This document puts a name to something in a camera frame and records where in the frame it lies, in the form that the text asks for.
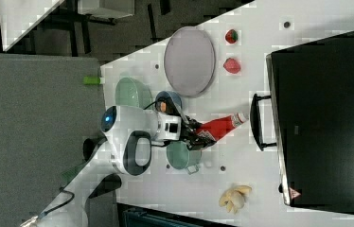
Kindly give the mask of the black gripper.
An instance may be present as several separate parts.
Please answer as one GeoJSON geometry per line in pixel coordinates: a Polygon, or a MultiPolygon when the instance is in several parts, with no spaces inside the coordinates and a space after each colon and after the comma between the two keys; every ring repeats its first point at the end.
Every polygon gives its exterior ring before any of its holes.
{"type": "Polygon", "coordinates": [[[199,139],[196,130],[201,125],[200,122],[189,116],[186,117],[186,121],[182,122],[180,140],[185,142],[190,150],[202,150],[215,144],[215,141],[211,139],[199,139]]]}

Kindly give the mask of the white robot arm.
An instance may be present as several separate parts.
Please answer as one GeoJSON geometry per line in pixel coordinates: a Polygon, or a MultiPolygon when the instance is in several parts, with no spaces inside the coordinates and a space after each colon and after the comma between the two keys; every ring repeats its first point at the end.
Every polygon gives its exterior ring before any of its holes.
{"type": "Polygon", "coordinates": [[[101,120],[106,141],[93,151],[83,169],[55,199],[20,227],[87,227],[85,204],[106,177],[143,174],[150,166],[153,143],[166,147],[181,141],[194,150],[214,145],[214,138],[197,133],[201,125],[173,105],[155,110],[110,107],[101,120]]]}

